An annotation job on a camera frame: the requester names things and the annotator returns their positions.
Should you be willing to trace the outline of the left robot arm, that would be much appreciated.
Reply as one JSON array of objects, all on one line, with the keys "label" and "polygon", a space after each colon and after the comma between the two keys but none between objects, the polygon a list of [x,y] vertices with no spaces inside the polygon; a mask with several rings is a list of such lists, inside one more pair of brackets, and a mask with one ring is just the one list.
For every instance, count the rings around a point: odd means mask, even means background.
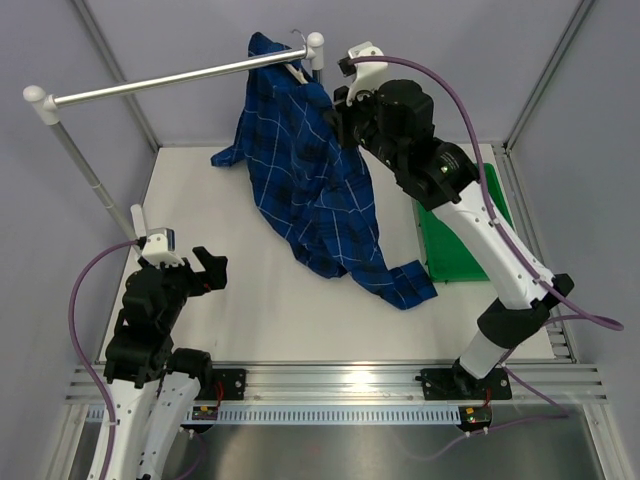
[{"label": "left robot arm", "polygon": [[147,260],[125,282],[107,345],[102,420],[89,476],[157,479],[187,408],[215,385],[211,355],[176,348],[171,332],[188,299],[227,285],[228,260],[193,248],[202,265]]}]

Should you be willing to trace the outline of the white hanger with metal hook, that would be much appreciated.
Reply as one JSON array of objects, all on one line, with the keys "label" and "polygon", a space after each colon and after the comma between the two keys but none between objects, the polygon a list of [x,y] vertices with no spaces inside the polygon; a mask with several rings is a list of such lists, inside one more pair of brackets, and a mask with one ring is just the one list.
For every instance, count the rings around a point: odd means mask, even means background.
[{"label": "white hanger with metal hook", "polygon": [[[294,28],[291,30],[292,34],[298,34],[303,42],[303,46],[307,47],[307,37],[305,36],[305,34],[297,29]],[[284,63],[284,67],[287,69],[287,71],[290,73],[290,75],[292,77],[294,77],[296,79],[296,81],[301,84],[301,85],[306,85],[308,83],[307,78],[304,74],[304,72],[301,69],[297,69],[293,64],[291,63]]]}]

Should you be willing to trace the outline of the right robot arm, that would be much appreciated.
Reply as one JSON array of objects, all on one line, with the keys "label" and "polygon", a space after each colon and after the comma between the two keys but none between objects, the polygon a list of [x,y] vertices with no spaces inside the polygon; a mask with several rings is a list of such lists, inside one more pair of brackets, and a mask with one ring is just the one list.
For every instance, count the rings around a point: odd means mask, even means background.
[{"label": "right robot arm", "polygon": [[508,380],[498,363],[543,328],[558,301],[525,269],[522,263],[534,263],[535,257],[483,195],[483,167],[459,146],[436,137],[433,110],[433,99],[416,82],[391,80],[376,89],[336,89],[325,118],[341,146],[360,146],[372,154],[407,195],[460,239],[496,290],[496,299],[477,320],[477,333],[452,367],[422,372],[424,394],[501,399]]}]

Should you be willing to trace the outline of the blue plaid shirt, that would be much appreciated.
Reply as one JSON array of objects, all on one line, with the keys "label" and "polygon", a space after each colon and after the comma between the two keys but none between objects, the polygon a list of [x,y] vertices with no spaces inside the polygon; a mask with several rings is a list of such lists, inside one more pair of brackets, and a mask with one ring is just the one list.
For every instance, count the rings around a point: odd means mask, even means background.
[{"label": "blue plaid shirt", "polygon": [[358,150],[342,148],[324,120],[331,108],[324,88],[300,62],[291,64],[306,85],[284,64],[249,72],[234,141],[212,156],[212,166],[246,165],[257,210],[315,274],[350,276],[399,310],[435,298],[419,261],[387,266],[366,162]]}]

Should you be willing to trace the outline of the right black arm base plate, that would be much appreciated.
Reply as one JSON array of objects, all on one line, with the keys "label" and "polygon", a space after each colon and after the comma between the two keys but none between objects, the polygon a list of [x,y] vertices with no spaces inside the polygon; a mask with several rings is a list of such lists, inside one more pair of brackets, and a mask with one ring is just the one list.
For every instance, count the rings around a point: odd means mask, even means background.
[{"label": "right black arm base plate", "polygon": [[420,383],[425,400],[511,400],[512,389],[507,373],[494,368],[489,374],[476,379],[464,369],[454,367],[424,368],[415,377]]}]

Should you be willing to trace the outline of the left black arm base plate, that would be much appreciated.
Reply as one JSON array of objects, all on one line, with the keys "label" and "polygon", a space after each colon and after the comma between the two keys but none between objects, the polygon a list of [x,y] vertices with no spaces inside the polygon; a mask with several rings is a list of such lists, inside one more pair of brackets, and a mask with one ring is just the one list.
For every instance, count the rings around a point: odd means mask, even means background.
[{"label": "left black arm base plate", "polygon": [[204,377],[205,383],[197,400],[242,401],[245,398],[247,371],[241,368],[213,368]]}]

